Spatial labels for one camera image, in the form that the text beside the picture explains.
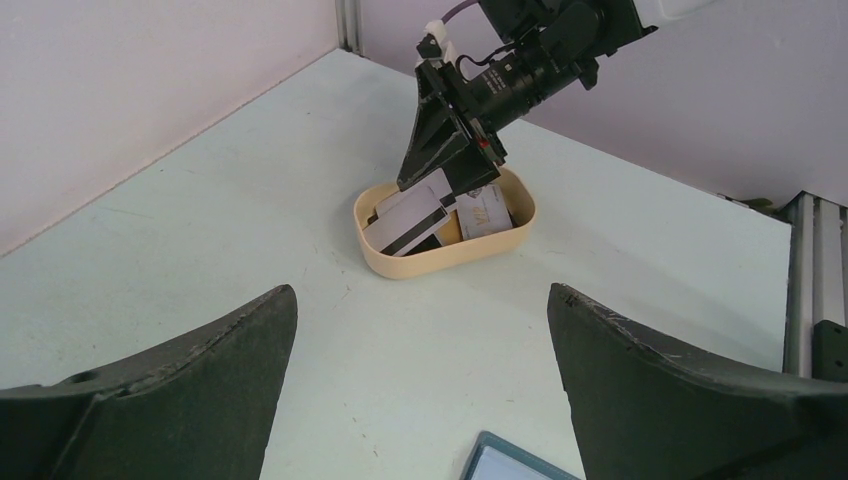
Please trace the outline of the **white VIP card in tray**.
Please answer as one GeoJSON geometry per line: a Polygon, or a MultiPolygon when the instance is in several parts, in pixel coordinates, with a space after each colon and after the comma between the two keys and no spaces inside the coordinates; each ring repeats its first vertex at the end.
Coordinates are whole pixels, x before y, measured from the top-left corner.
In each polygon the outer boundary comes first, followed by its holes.
{"type": "Polygon", "coordinates": [[[497,184],[491,183],[458,196],[456,206],[465,241],[513,228],[503,192],[497,184]]]}

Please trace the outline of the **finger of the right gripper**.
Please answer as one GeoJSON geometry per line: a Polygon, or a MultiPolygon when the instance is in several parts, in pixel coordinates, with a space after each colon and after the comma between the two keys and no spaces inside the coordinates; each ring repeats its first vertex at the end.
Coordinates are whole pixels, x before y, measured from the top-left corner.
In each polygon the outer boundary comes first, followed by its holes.
{"type": "Polygon", "coordinates": [[[443,172],[452,195],[460,196],[495,181],[501,175],[502,164],[502,156],[491,145],[469,145],[443,165],[443,172]]]}
{"type": "Polygon", "coordinates": [[[431,94],[420,98],[409,145],[397,175],[399,189],[409,190],[436,169],[443,150],[460,130],[455,112],[442,96],[431,94]]]}

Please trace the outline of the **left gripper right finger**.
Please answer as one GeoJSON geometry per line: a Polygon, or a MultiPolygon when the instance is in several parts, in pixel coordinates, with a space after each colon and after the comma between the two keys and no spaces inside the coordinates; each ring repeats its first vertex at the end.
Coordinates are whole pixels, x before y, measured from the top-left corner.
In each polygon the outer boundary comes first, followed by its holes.
{"type": "Polygon", "coordinates": [[[590,479],[843,479],[847,330],[815,326],[804,378],[642,325],[565,284],[547,318],[590,479]]]}

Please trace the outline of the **blue card holder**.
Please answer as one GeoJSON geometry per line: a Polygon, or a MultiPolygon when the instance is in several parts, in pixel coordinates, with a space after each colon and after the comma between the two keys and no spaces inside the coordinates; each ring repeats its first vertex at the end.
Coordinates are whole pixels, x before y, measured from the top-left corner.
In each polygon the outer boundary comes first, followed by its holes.
{"type": "Polygon", "coordinates": [[[578,477],[490,431],[481,431],[477,435],[460,478],[578,480],[578,477]]]}

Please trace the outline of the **aluminium frame rail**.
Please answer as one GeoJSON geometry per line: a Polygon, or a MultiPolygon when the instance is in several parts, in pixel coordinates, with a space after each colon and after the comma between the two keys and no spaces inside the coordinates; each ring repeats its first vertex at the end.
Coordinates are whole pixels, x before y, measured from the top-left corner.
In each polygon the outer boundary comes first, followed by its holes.
{"type": "Polygon", "coordinates": [[[784,214],[792,227],[783,371],[847,381],[847,208],[808,192],[784,214]]]}

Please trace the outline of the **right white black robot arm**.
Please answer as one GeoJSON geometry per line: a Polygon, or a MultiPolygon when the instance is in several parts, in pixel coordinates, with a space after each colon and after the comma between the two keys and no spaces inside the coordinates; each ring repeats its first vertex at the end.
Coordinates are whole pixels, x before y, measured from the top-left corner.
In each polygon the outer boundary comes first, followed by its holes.
{"type": "Polygon", "coordinates": [[[500,175],[507,155],[498,133],[578,81],[597,83],[600,56],[611,56],[659,27],[700,8],[702,1],[481,1],[502,44],[479,61],[472,79],[461,69],[446,24],[462,2],[427,24],[417,45],[418,108],[396,184],[407,191],[442,171],[453,194],[500,175]]]}

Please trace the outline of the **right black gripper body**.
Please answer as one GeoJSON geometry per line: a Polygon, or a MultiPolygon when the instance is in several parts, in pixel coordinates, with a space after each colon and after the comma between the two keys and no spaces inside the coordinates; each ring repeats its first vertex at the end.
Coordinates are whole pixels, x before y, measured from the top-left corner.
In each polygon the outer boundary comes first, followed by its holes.
{"type": "Polygon", "coordinates": [[[459,54],[455,64],[425,61],[415,66],[418,103],[439,94],[455,112],[460,134],[446,146],[439,166],[466,146],[491,145],[505,163],[506,151],[498,131],[510,122],[511,47],[504,45],[481,61],[459,54]]]}

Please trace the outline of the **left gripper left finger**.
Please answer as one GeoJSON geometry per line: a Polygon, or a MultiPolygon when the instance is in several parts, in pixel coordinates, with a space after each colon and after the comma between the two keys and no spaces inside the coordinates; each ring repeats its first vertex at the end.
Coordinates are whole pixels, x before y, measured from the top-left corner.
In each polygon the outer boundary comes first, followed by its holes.
{"type": "Polygon", "coordinates": [[[5,479],[256,479],[296,337],[294,289],[60,383],[1,393],[5,479]]]}

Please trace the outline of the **beige oval tray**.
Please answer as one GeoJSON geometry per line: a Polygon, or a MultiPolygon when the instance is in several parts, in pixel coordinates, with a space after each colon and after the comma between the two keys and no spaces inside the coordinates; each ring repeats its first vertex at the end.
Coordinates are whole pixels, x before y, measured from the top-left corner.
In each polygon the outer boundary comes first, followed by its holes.
{"type": "Polygon", "coordinates": [[[383,183],[363,191],[353,204],[353,218],[357,225],[357,238],[363,258],[376,274],[393,280],[403,280],[510,252],[527,239],[536,219],[536,204],[520,177],[503,167],[495,180],[503,192],[506,206],[516,226],[504,232],[473,240],[463,240],[459,224],[452,219],[441,231],[455,237],[456,241],[437,249],[405,257],[384,255],[369,246],[362,230],[367,219],[375,213],[378,202],[398,192],[393,183],[383,183]]]}

